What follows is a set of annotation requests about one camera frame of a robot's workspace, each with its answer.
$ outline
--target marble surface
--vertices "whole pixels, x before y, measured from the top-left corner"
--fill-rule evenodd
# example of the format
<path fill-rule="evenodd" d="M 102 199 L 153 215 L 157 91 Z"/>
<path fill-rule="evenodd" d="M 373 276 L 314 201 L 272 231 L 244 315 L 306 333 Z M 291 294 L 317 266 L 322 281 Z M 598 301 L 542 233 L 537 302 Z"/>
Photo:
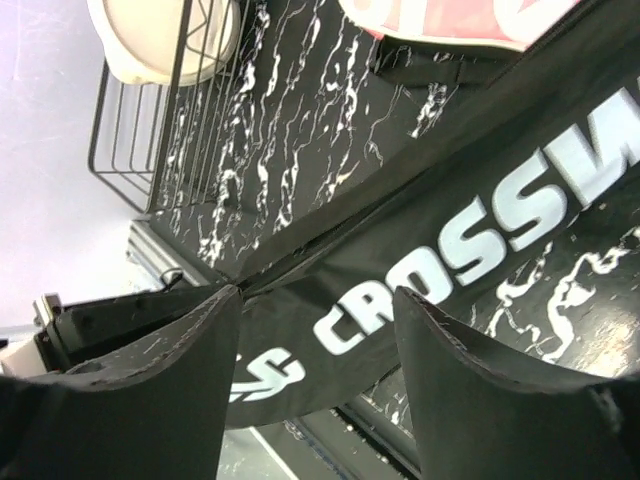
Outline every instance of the marble surface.
<path fill-rule="evenodd" d="M 204 152 L 212 162 L 206 189 L 215 202 L 151 220 L 182 253 L 232 277 L 262 240 L 366 178 L 464 96 L 437 85 L 409 91 L 373 77 L 375 42 L 344 18 L 337 2 L 257 2 L 251 11 L 228 108 L 201 121 L 220 129 L 215 148 Z M 200 108 L 202 95 L 183 95 L 185 118 Z M 189 137 L 189 128 L 177 141 Z M 194 148 L 188 143 L 184 148 Z M 180 146 L 173 151 L 179 164 Z M 632 186 L 609 195 L 463 320 L 570 368 L 607 376 L 637 368 L 634 201 Z M 401 371 L 364 397 L 412 436 Z"/>

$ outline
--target black bag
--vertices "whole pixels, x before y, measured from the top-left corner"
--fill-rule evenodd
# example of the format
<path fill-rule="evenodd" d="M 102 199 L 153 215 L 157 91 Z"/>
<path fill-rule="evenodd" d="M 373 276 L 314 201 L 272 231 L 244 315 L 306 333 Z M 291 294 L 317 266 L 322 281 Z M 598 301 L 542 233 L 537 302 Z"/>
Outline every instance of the black bag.
<path fill-rule="evenodd" d="M 423 478 L 640 478 L 638 375 L 549 365 L 407 289 L 393 306 Z"/>
<path fill-rule="evenodd" d="M 263 243 L 240 282 L 228 425 L 349 400 L 398 363 L 396 287 L 458 316 L 636 181 L 639 16 L 634 0 L 584 0 L 367 180 Z"/>

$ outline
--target metal basket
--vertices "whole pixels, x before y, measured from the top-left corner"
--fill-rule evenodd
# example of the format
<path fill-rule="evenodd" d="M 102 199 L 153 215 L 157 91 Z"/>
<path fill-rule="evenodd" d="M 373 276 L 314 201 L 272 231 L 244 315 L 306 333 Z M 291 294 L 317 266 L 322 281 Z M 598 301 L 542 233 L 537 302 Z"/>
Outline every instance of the metal basket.
<path fill-rule="evenodd" d="M 241 12 L 240 31 L 244 32 L 251 2 L 236 1 Z M 217 140 L 240 68 L 242 40 L 212 79 L 200 82 L 204 58 L 213 59 L 202 53 L 196 83 L 189 87 L 178 84 L 185 49 L 205 52 L 214 5 L 212 1 L 205 8 L 202 0 L 184 0 L 169 86 L 123 84 L 111 75 L 105 60 L 89 146 L 89 171 L 140 213 L 207 203 L 216 197 L 209 159 L 218 154 Z M 231 2 L 227 3 L 222 35 L 230 6 Z M 190 29 L 193 8 L 199 8 L 205 20 Z M 202 45 L 193 45 L 190 39 L 202 29 Z"/>

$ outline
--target black strap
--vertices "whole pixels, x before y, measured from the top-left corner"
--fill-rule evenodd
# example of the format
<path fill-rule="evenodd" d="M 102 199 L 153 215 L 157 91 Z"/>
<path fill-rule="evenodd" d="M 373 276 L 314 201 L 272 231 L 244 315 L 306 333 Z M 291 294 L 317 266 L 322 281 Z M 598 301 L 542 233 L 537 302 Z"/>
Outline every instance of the black strap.
<path fill-rule="evenodd" d="M 500 61 L 472 62 L 469 60 L 422 61 L 420 65 L 406 67 L 372 68 L 372 72 L 392 83 L 405 87 L 426 87 L 430 83 L 447 86 L 479 86 L 488 84 L 507 64 Z"/>

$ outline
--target pink bag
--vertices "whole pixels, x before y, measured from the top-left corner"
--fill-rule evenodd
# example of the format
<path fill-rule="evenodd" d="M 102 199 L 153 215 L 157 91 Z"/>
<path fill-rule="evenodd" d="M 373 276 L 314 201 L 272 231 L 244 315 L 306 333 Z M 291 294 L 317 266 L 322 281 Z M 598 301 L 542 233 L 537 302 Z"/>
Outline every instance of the pink bag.
<path fill-rule="evenodd" d="M 521 52 L 580 0 L 339 0 L 377 38 Z"/>

